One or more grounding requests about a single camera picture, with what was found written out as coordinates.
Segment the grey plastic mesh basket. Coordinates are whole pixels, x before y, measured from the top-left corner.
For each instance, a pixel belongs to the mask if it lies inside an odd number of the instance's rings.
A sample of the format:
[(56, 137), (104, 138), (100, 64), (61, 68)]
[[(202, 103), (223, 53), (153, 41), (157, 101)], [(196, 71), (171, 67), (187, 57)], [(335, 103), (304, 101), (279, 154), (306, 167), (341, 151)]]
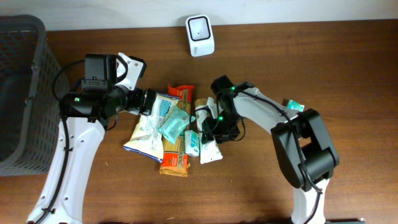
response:
[(46, 173), (55, 153), (59, 107), (69, 91), (47, 43), (44, 23), (31, 15), (1, 17), (1, 176)]

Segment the small teal white tissue pack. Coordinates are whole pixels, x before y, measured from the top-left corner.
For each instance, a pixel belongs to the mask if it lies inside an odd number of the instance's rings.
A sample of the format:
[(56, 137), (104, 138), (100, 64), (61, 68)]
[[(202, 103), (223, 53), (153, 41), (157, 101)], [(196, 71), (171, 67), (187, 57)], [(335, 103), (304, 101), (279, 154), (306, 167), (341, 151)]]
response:
[(192, 130), (186, 130), (185, 135), (185, 153), (192, 157), (200, 155), (199, 136)]

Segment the teal kleenex tissue pack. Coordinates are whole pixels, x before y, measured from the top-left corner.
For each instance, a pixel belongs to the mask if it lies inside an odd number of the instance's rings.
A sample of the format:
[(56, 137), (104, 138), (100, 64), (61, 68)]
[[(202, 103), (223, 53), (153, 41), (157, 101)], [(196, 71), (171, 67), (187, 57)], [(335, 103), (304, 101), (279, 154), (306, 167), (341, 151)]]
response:
[(299, 112), (303, 112), (304, 109), (305, 109), (305, 106), (300, 104), (300, 103), (298, 103), (298, 102), (296, 102), (296, 101), (294, 101), (294, 100), (289, 100), (287, 105), (286, 105), (286, 108), (288, 108), (290, 110), (297, 110)]

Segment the orange spaghetti packet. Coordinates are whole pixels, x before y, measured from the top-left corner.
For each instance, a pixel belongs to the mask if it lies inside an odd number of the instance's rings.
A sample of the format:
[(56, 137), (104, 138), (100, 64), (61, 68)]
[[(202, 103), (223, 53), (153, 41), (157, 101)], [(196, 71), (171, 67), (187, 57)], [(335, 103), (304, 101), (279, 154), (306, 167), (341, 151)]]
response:
[[(168, 85), (168, 94), (178, 98), (177, 106), (190, 114), (193, 85), (180, 85), (171, 87)], [(176, 143), (172, 144), (168, 140), (163, 139), (164, 158), (160, 165), (160, 174), (174, 175), (179, 177), (188, 176), (188, 155), (185, 153), (185, 136), (184, 132), (177, 138)]]

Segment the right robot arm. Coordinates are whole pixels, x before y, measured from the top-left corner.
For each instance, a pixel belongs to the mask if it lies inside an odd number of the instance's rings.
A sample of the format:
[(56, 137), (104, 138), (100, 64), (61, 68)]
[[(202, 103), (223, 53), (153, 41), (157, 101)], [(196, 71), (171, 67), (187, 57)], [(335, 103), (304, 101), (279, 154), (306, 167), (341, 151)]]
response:
[(271, 135), (280, 170), (293, 187), (290, 222), (326, 223), (325, 191), (340, 160), (320, 114), (289, 109), (252, 83), (235, 85), (226, 75), (215, 79), (211, 90), (215, 106), (201, 124), (202, 141), (240, 141), (246, 128), (238, 124), (256, 123)]

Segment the white barcode scanner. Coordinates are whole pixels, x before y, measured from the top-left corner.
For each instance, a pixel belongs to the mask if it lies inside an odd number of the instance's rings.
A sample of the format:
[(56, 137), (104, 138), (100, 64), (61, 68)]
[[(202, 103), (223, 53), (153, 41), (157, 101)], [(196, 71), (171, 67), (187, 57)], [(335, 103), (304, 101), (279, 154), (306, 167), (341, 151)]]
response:
[(190, 16), (185, 21), (185, 27), (192, 57), (210, 55), (215, 51), (215, 40), (208, 16)]

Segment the teal wipes packet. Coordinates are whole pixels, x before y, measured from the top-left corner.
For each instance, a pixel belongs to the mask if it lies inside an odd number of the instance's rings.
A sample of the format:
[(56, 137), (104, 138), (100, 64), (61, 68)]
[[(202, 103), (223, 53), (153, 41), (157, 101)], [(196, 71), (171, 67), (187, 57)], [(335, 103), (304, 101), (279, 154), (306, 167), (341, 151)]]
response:
[(158, 128), (158, 131), (171, 144), (175, 144), (180, 134), (184, 132), (185, 128), (194, 120), (195, 118), (193, 116), (174, 105), (171, 107), (164, 124)]

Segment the white tube with cork cap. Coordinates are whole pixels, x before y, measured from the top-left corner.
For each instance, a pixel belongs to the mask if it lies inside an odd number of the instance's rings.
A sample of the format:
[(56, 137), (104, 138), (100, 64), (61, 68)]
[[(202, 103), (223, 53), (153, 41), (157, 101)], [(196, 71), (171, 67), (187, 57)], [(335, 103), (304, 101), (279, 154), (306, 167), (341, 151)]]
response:
[(202, 122), (207, 117), (212, 117), (210, 109), (206, 105), (207, 98), (200, 98), (195, 101), (195, 117), (197, 122), (197, 130), (199, 130), (199, 144), (200, 144), (200, 163), (206, 164), (213, 161), (218, 161), (223, 158), (221, 151), (216, 141), (211, 141), (206, 144), (201, 143)]

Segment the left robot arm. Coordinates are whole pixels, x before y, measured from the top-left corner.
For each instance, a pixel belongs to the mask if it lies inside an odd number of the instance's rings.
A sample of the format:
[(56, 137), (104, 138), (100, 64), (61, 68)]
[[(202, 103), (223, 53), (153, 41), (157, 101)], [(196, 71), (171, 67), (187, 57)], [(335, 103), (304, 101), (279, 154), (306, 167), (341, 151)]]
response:
[(88, 54), (85, 75), (56, 97), (60, 123), (55, 154), (28, 223), (81, 223), (83, 200), (95, 154), (120, 112), (149, 116), (154, 90), (136, 88), (146, 62), (123, 53)]

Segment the white blue snack bag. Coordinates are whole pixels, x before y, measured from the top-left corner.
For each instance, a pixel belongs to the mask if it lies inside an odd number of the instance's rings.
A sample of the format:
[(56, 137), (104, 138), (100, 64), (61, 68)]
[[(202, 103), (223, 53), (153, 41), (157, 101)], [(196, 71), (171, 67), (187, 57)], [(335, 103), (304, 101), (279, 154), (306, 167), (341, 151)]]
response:
[(152, 112), (149, 116), (141, 115), (130, 140), (123, 149), (150, 157), (161, 163), (164, 156), (162, 134), (159, 128), (164, 124), (170, 109), (179, 101), (179, 97), (157, 93)]

